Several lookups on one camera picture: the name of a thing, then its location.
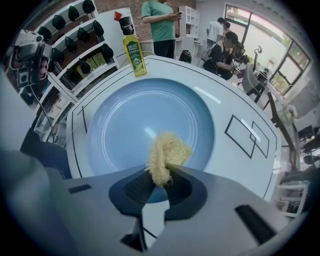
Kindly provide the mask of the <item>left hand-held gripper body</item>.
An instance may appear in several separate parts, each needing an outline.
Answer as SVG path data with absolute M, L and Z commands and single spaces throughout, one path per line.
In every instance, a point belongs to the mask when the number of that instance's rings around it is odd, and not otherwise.
M 10 49 L 8 70 L 14 75 L 15 84 L 38 84 L 48 76 L 52 47 L 44 37 L 34 31 L 22 29 Z M 41 60 L 49 59 L 46 77 L 39 78 Z

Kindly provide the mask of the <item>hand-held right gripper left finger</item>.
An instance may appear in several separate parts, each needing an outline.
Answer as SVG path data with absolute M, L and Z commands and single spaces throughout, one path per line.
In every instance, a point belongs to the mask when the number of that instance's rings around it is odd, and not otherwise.
M 78 255 L 157 255 L 143 228 L 142 209 L 155 189 L 150 174 L 137 166 L 63 184 L 62 217 Z

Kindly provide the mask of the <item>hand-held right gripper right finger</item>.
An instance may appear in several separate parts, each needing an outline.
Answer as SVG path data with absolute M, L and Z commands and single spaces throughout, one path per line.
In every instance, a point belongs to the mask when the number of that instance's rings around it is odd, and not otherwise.
M 243 185 L 222 176 L 170 165 L 165 228 L 158 256 L 273 256 L 285 218 Z

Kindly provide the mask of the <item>person's left hand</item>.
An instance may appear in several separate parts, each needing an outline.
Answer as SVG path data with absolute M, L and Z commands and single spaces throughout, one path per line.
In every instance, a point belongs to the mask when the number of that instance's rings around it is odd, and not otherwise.
M 44 80 L 47 76 L 47 69 L 49 67 L 49 59 L 42 58 L 39 67 L 39 79 Z

